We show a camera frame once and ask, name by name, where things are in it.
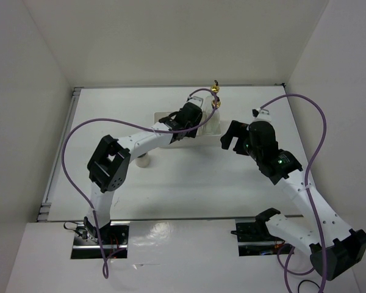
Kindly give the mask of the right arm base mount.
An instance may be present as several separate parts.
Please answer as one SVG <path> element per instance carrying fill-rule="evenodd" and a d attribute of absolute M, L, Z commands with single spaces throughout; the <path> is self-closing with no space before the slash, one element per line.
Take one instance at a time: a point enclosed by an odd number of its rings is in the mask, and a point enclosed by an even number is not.
<path fill-rule="evenodd" d="M 266 222 L 271 216 L 280 214 L 275 208 L 261 212 L 251 220 L 236 220 L 235 228 L 230 233 L 237 239 L 239 256 L 267 256 L 281 255 L 290 252 L 290 246 L 285 245 L 285 240 L 272 236 Z"/>

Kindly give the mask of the glass oil bottle gold spout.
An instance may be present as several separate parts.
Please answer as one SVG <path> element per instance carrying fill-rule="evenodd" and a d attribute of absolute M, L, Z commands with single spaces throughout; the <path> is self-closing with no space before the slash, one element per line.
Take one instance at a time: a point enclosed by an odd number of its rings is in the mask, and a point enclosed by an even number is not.
<path fill-rule="evenodd" d="M 203 104 L 203 119 L 201 122 L 206 120 L 213 111 L 213 101 L 214 99 L 211 96 L 207 96 L 204 100 Z M 206 124 L 202 125 L 201 127 L 201 134 L 202 135 L 216 135 L 220 133 L 220 113 L 217 109 L 212 117 L 207 121 Z"/>

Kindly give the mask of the white powder jar black lid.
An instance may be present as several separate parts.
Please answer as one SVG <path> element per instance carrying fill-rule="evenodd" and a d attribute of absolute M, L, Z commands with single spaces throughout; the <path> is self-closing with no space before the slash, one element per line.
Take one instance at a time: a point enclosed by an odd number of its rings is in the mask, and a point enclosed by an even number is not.
<path fill-rule="evenodd" d="M 136 166 L 140 168 L 146 168 L 151 162 L 151 158 L 148 153 L 142 154 L 135 159 Z"/>

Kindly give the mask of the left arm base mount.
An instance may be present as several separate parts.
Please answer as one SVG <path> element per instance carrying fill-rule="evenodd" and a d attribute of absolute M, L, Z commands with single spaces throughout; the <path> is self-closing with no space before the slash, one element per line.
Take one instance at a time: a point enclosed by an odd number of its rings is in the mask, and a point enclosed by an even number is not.
<path fill-rule="evenodd" d="M 63 228 L 74 233 L 71 259 L 102 259 L 98 241 L 94 239 L 80 222 L 64 222 Z M 107 258 L 127 258 L 127 245 L 129 242 L 129 222 L 111 223 L 110 229 L 102 246 Z"/>

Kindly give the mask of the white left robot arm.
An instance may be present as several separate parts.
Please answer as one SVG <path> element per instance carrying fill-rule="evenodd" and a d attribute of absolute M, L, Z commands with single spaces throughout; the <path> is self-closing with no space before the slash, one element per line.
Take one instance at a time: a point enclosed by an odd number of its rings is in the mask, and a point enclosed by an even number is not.
<path fill-rule="evenodd" d="M 109 238 L 110 208 L 115 190 L 123 185 L 129 164 L 149 151 L 165 147 L 184 137 L 196 137 L 196 131 L 174 131 L 198 126 L 203 117 L 202 102 L 186 102 L 179 111 L 161 118 L 150 130 L 115 139 L 104 136 L 87 164 L 93 205 L 84 217 L 87 236 L 96 244 Z"/>

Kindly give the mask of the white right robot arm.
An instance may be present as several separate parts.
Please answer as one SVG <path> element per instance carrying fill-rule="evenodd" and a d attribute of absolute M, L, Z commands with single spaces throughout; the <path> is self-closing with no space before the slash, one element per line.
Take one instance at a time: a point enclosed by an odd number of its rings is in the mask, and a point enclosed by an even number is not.
<path fill-rule="evenodd" d="M 308 255 L 314 270 L 328 281 L 362 259 L 366 232 L 352 229 L 304 178 L 305 172 L 297 158 L 278 147 L 271 123 L 259 120 L 246 124 L 233 120 L 220 139 L 222 149 L 227 150 L 233 138 L 237 138 L 234 152 L 250 156 L 259 171 L 286 194 L 310 225 L 310 228 L 299 226 L 279 210 L 269 208 L 256 216 L 257 237 L 285 240 Z"/>

